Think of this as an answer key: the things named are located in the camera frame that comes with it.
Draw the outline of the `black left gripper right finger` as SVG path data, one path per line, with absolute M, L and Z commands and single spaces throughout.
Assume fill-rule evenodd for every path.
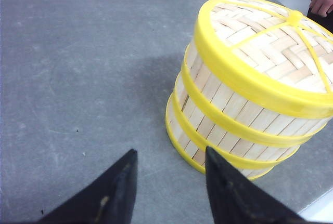
M 206 186 L 214 223 L 307 223 L 212 147 L 206 147 Z

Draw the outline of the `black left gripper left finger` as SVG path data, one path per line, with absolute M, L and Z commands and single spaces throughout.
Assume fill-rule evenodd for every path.
M 137 192 L 137 151 L 130 149 L 90 185 L 37 223 L 131 223 Z

